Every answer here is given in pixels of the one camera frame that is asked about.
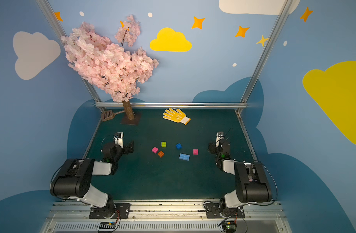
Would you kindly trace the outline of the light blue long lego brick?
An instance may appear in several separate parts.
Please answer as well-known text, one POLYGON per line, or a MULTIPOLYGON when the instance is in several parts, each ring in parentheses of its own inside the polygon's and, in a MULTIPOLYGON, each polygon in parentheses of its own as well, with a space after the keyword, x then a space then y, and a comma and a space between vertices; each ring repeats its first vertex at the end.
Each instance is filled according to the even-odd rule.
POLYGON ((190 156, 187 155, 187 154, 181 153, 181 154, 179 155, 179 159, 180 159, 180 160, 184 160, 184 161, 189 161, 189 160, 190 160, 190 156))

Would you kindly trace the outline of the dark blue small lego brick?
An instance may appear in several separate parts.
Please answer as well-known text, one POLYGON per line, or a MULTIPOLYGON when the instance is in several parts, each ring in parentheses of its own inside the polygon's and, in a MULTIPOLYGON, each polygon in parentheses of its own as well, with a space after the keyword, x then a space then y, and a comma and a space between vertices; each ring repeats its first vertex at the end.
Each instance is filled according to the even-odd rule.
POLYGON ((182 148, 182 145, 180 143, 176 144, 176 148, 180 150, 182 148))

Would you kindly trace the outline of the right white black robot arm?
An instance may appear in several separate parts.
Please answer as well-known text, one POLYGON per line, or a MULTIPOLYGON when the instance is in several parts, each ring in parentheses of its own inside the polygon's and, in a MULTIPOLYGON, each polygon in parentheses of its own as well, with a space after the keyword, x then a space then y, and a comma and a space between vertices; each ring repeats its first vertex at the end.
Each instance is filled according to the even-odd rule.
POLYGON ((208 150, 216 155, 215 164, 220 171, 234 176, 235 189, 218 203, 204 202, 207 213, 213 216, 236 215, 247 204, 270 205, 274 202, 265 169, 260 162, 239 162, 230 157, 230 142, 218 139, 210 142, 208 150))

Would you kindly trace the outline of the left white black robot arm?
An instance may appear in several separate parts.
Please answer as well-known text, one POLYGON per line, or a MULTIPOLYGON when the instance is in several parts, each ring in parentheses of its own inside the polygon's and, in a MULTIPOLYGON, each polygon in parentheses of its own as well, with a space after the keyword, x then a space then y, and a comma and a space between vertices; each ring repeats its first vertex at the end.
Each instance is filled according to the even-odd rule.
POLYGON ((107 143, 102 148, 103 160, 67 159, 50 182, 50 193, 59 199, 73 199, 91 208, 91 219, 126 218, 117 209, 113 197, 92 185, 94 176, 114 175, 122 155, 134 152, 134 141, 126 146, 107 143))

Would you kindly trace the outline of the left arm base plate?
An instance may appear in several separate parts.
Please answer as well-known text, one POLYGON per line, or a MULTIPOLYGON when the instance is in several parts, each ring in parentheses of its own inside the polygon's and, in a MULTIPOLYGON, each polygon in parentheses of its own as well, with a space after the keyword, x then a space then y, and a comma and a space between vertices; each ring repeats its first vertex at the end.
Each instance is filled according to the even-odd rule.
POLYGON ((89 219, 127 219, 130 203, 114 203, 102 208, 91 207, 89 219))

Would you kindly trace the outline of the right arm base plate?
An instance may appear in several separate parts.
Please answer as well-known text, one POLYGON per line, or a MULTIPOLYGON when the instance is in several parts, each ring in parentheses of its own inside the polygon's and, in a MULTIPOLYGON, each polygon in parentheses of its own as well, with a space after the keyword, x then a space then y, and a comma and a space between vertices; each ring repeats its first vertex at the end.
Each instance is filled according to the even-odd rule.
POLYGON ((228 208, 224 204, 212 202, 205 202, 203 207, 205 209, 207 218, 245 218, 245 212, 242 207, 228 208))

